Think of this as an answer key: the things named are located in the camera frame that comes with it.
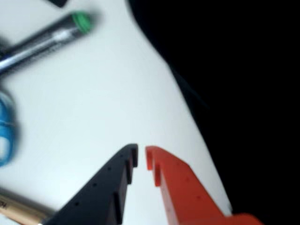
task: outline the blue scissors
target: blue scissors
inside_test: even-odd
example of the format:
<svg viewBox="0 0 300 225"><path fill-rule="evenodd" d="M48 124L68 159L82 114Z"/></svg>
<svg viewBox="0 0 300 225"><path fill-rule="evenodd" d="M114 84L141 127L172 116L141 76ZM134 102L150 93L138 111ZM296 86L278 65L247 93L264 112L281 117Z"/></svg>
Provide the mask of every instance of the blue scissors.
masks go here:
<svg viewBox="0 0 300 225"><path fill-rule="evenodd" d="M0 167L7 164L13 155L14 123L9 98L0 93Z"/></svg>

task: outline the black object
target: black object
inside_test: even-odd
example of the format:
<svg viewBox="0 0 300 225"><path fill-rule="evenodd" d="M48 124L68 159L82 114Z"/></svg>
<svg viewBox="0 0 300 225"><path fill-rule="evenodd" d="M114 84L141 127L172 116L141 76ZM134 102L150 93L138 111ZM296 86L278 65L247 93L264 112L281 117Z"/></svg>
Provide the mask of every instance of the black object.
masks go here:
<svg viewBox="0 0 300 225"><path fill-rule="evenodd" d="M52 2L54 5L58 6L58 7L64 7L66 2L68 0L49 0L50 2Z"/></svg>
<svg viewBox="0 0 300 225"><path fill-rule="evenodd" d="M0 60L0 77L85 36L90 29L90 17L86 13L68 14L20 44L7 49Z"/></svg>
<svg viewBox="0 0 300 225"><path fill-rule="evenodd" d="M275 224L280 173L275 170L274 140L281 138L273 134L279 132L282 115L274 115L284 107L270 89L283 92L282 84L268 77L278 74L273 69L277 65L269 65L274 50L267 48L273 39L267 27L275 26L268 18L273 16L267 16L267 7L249 2L128 2L141 30L173 72L233 213L251 213L266 225Z"/></svg>
<svg viewBox="0 0 300 225"><path fill-rule="evenodd" d="M122 148L45 225L122 224L127 184L137 160L136 144Z"/></svg>

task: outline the white surface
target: white surface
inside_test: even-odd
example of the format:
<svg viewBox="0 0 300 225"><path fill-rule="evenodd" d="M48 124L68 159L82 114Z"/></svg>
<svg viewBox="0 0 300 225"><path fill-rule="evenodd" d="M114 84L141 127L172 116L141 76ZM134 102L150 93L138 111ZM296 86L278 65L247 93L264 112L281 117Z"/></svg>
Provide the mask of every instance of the white surface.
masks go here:
<svg viewBox="0 0 300 225"><path fill-rule="evenodd" d="M2 214L0 214L0 224L1 225L19 225L18 223L10 220L9 218L5 217Z"/></svg>
<svg viewBox="0 0 300 225"><path fill-rule="evenodd" d="M0 35L12 44L72 10L99 15L94 31L7 77L20 129L0 187L59 210L122 146L139 144L124 225L167 225L144 147L188 162L225 214L229 201L168 66L137 27L124 0L0 0Z"/></svg>

